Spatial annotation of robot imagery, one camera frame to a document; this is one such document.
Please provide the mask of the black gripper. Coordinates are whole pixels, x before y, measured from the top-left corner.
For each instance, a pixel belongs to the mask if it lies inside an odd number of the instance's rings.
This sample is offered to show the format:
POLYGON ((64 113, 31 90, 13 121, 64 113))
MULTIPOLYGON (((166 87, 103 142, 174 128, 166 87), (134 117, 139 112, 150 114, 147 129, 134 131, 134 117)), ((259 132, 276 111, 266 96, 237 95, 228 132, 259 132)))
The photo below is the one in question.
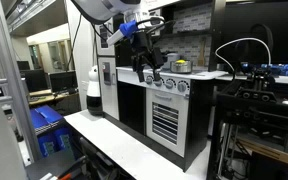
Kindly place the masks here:
POLYGON ((144 31, 135 32, 131 41, 132 51, 135 53, 132 64, 133 71, 137 74, 140 82, 144 81, 144 64, 153 70, 154 81, 161 79, 159 68, 164 64, 162 53, 155 47, 149 35, 144 31))

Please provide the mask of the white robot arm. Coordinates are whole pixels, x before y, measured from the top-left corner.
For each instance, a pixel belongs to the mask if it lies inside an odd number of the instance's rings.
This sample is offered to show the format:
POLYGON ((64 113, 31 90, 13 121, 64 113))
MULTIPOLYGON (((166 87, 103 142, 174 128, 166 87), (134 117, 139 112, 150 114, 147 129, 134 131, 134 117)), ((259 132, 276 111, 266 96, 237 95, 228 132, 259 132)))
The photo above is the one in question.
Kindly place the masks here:
POLYGON ((128 39, 134 55, 133 70, 140 82, 145 80, 143 69, 148 65, 153 70, 153 80, 161 79, 158 70, 164 64, 159 48, 153 45, 151 34, 165 24, 162 16, 151 15, 142 0, 71 0, 81 15, 94 25, 101 25, 118 14, 123 22, 107 40, 114 45, 122 39, 128 39))

